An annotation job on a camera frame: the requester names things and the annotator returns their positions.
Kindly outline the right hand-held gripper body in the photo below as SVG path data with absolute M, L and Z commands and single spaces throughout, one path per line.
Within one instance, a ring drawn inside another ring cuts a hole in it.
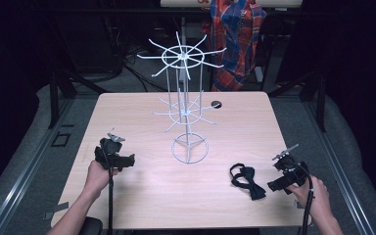
M 298 147 L 298 144 L 283 150 L 276 155 L 273 160 L 273 165 L 278 171 L 281 171 L 287 180 L 287 186 L 297 184 L 302 186 L 306 183 L 307 165 L 304 162 L 296 163 L 290 152 Z

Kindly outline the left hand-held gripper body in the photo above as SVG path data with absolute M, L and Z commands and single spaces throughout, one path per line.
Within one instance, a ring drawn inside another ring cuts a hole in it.
M 95 161 L 104 169 L 116 168 L 117 170 L 122 170 L 118 153 L 123 141 L 124 138 L 108 133 L 108 137 L 102 138 L 100 145 L 95 148 Z

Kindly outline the black bow tie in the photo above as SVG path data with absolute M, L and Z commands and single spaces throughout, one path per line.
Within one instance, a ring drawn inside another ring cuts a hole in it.
M 266 191 L 254 181 L 255 169 L 253 167 L 237 163 L 230 167 L 229 172 L 232 177 L 231 183 L 236 187 L 248 189 L 252 201 L 266 197 Z

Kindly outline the white wire display rack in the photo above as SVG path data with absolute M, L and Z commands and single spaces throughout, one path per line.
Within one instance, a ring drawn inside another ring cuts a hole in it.
M 216 65 L 206 61 L 206 56 L 218 55 L 225 48 L 204 52 L 200 45 L 207 39 L 204 36 L 197 44 L 185 45 L 176 34 L 177 44 L 165 47 L 152 39 L 149 42 L 162 50 L 159 56 L 142 56 L 142 60 L 160 60 L 163 67 L 152 77 L 165 73 L 167 84 L 167 99 L 160 101 L 168 105 L 166 112 L 153 112 L 155 116 L 169 117 L 171 125 L 165 132 L 175 126 L 182 126 L 184 131 L 173 138 L 170 146 L 172 155 L 184 164 L 196 164 L 209 153 L 210 145 L 205 137 L 196 133 L 192 127 L 199 121 L 214 124 L 214 121 L 203 117 L 203 111 L 217 108 L 217 105 L 203 105 L 203 70 L 204 67 L 221 69 L 223 65 Z

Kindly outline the person's right hand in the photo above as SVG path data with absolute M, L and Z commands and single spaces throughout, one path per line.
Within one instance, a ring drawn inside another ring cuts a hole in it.
M 292 184 L 287 187 L 298 199 L 302 206 L 306 206 L 309 193 L 312 193 L 312 201 L 309 214 L 315 221 L 327 220 L 332 216 L 329 193 L 322 180 L 315 176 L 305 181 L 302 186 Z

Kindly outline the person's left hand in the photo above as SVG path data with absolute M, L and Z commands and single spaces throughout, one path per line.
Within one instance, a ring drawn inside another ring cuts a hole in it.
M 97 199 L 108 185 L 110 175 L 98 162 L 92 161 L 88 168 L 83 192 L 92 199 Z

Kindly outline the black chair seat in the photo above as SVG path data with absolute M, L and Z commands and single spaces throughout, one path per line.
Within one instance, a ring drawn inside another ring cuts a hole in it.
M 86 216 L 78 235 L 101 235 L 103 222 L 94 217 Z

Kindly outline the black metal stand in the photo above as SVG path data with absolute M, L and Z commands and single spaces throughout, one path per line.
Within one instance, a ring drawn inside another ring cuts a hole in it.
M 277 97 L 295 86 L 302 84 L 303 89 L 299 95 L 302 102 L 316 102 L 315 122 L 322 132 L 325 132 L 325 101 L 326 101 L 326 79 L 319 71 L 311 71 L 296 80 L 289 81 L 280 88 L 268 93 L 269 97 Z
M 51 108 L 49 128 L 53 128 L 60 118 L 59 92 L 62 92 L 62 94 L 68 99 L 74 99 L 76 97 L 77 91 L 72 84 L 74 81 L 81 83 L 98 94 L 107 93 L 106 89 L 87 80 L 76 71 L 63 69 L 60 66 L 54 66 L 49 78 Z

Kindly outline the grey tape strip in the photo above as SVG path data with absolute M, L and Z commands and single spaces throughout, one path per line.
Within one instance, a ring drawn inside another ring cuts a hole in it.
M 66 210 L 68 207 L 69 207 L 69 203 L 68 202 L 64 202 L 64 203 L 58 204 L 55 207 L 53 207 L 50 211 L 47 211 L 46 213 L 44 213 L 43 214 L 43 219 L 44 220 L 51 219 L 56 212 L 60 212 L 60 211 Z

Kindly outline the red blue plaid cloth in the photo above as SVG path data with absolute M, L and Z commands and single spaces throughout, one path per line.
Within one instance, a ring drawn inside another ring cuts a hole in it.
M 212 61 L 216 69 L 212 91 L 239 91 L 256 67 L 259 32 L 266 12 L 258 0 L 211 0 L 207 28 L 211 51 L 225 49 Z

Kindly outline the silver floor rail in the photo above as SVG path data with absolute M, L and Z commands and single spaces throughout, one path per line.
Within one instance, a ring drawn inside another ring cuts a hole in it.
M 62 101 L 54 123 L 45 115 L 50 104 L 40 103 L 31 127 L 0 176 L 0 233 L 17 210 L 73 103 L 74 99 Z
M 360 200 L 351 186 L 347 174 L 339 161 L 332 142 L 328 137 L 328 133 L 326 131 L 322 131 L 318 125 L 315 117 L 315 107 L 311 103 L 303 103 L 303 106 L 308 114 L 315 133 L 320 139 L 324 151 L 326 152 L 326 162 L 334 175 L 335 182 L 340 189 L 341 195 L 343 196 L 359 234 L 376 235 L 369 219 L 366 216 L 365 210 L 363 209 Z

